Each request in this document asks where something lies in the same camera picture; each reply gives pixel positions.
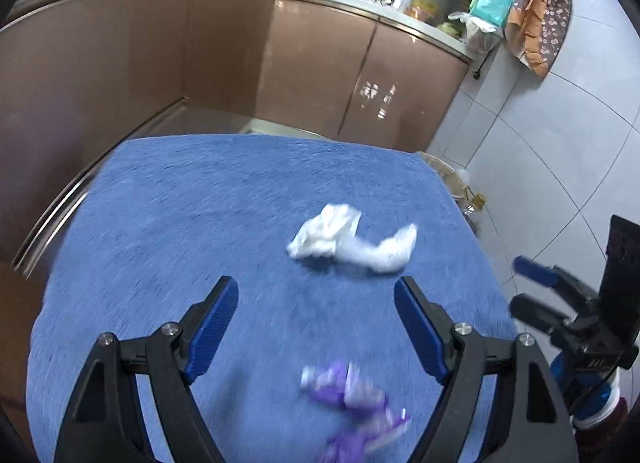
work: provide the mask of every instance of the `purple object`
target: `purple object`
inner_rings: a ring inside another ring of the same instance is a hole
[[[360,377],[356,364],[343,361],[333,362],[327,369],[305,367],[300,387],[314,401],[345,409],[359,418],[384,413],[388,402],[384,391]]]
[[[402,436],[410,422],[404,409],[400,416],[389,409],[374,414],[356,430],[332,437],[316,463],[364,463],[367,454]]]

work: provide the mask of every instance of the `kitchen cabinet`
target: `kitchen cabinet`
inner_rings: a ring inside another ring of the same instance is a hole
[[[191,0],[184,94],[194,106],[253,116],[274,0]]]
[[[0,31],[0,261],[83,169],[182,96],[189,0],[65,0]]]
[[[298,0],[277,0],[255,116],[335,138],[376,22]]]
[[[426,150],[467,67],[428,42],[378,23],[338,139]]]

